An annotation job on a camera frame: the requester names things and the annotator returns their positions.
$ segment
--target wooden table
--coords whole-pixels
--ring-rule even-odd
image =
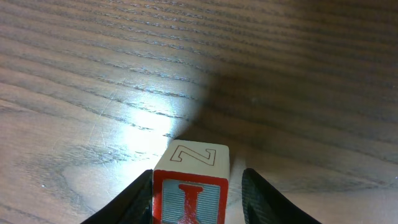
[[[79,223],[180,136],[323,223],[398,220],[398,3],[1,0],[0,223]]]

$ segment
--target scratch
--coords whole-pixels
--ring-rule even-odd
[[[55,146],[57,145],[57,143],[59,142],[59,138],[57,138],[57,140],[55,140],[55,142],[54,142],[54,144],[52,144],[52,147],[51,147],[51,151],[52,152],[55,152]]]
[[[108,167],[105,165],[105,163],[102,163],[103,166],[105,166],[105,169],[110,173],[111,171],[108,169]]]
[[[113,92],[111,93],[111,99],[109,99],[109,101],[107,102],[107,104],[105,105],[105,107],[102,109],[102,111],[101,111],[101,113],[95,118],[95,121],[94,121],[94,125],[93,125],[93,128],[91,129],[91,131],[90,131],[90,135],[89,135],[89,137],[88,137],[88,140],[87,140],[87,142],[86,142],[86,145],[88,145],[89,143],[90,143],[90,141],[91,141],[91,138],[93,137],[93,132],[94,132],[94,129],[95,129],[95,127],[96,127],[96,125],[97,125],[97,122],[98,122],[98,119],[100,118],[100,117],[102,117],[102,115],[104,114],[104,111],[107,109],[107,107],[109,106],[109,104],[113,101],[113,99],[114,99],[114,97],[116,96],[116,89],[115,90],[113,90]]]
[[[124,85],[124,81],[126,81],[126,78],[123,78],[121,85]]]
[[[104,130],[102,127],[101,127],[101,135],[102,135],[102,141],[104,142],[105,148],[108,148],[108,146],[106,145],[106,141],[105,141],[105,137],[104,137]]]
[[[111,196],[111,194],[109,193],[109,191],[108,190],[106,190],[106,193],[108,193],[108,195],[112,198],[112,196]]]

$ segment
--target block face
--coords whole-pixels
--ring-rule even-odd
[[[155,224],[224,223],[227,179],[155,170],[153,181]]]
[[[156,165],[157,169],[228,179],[229,149],[219,144],[174,140]]]
[[[185,192],[178,187],[180,184],[203,188],[197,199],[197,221],[201,224],[217,223],[220,186],[171,179],[163,181],[162,223],[177,223],[184,215]]]

